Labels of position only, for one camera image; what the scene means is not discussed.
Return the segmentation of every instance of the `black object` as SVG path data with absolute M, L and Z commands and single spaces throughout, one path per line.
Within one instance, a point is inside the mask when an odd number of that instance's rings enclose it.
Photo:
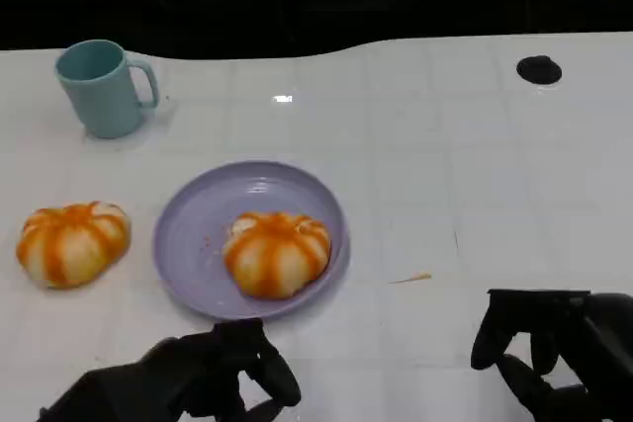
M 549 56 L 528 56 L 516 64 L 516 72 L 525 81 L 534 84 L 554 84 L 563 76 L 561 67 Z
M 248 411 L 239 395 L 242 371 L 271 397 Z M 300 400 L 297 380 L 261 320 L 241 320 L 163 340 L 137 363 L 85 374 L 42 410 L 40 422 L 174 422 L 183 412 L 221 422 L 271 422 Z
M 633 420 L 633 298 L 570 291 L 491 290 L 471 366 L 497 365 L 537 422 Z M 531 334 L 529 368 L 506 355 L 519 332 Z M 553 388 L 541 376 L 559 355 L 583 384 Z

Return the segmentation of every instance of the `mug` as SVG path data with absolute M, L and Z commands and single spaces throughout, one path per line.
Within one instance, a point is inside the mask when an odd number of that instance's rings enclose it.
M 130 68 L 140 68 L 149 80 L 152 100 L 138 99 Z M 100 138 L 117 138 L 143 122 L 143 109 L 158 105 L 158 85 L 151 66 L 127 59 L 108 40 L 76 43 L 57 59 L 55 74 L 72 107 L 88 131 Z

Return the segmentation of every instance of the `toy pumpkin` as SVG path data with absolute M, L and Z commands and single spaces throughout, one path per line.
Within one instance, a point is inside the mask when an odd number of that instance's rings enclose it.
M 94 280 L 123 256 L 130 234 L 130 221 L 116 205 L 37 210 L 24 225 L 16 254 L 38 284 L 66 289 Z
M 288 298 L 322 274 L 329 235 L 309 216 L 248 212 L 229 231 L 226 267 L 248 295 Z

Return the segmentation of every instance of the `white table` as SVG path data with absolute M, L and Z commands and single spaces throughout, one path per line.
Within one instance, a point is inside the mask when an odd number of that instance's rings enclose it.
M 558 85 L 517 76 L 517 60 L 534 54 L 562 66 Z M 633 294 L 632 34 L 149 57 L 162 104 L 116 141 L 85 135 L 52 74 L 57 55 L 0 54 L 4 420 L 34 420 L 83 372 L 211 327 L 167 296 L 149 246 L 172 194 L 229 161 L 310 170 L 351 222 L 342 287 L 268 326 L 304 393 L 281 421 L 529 421 L 495 370 L 469 368 L 486 290 Z M 36 208 L 84 200 L 121 205 L 132 248 L 92 286 L 43 292 L 14 257 L 20 227 Z M 387 284 L 421 271 L 433 279 Z M 527 350 L 525 339 L 512 345 Z M 553 381 L 571 380 L 559 365 Z M 244 393 L 262 397 L 252 383 Z

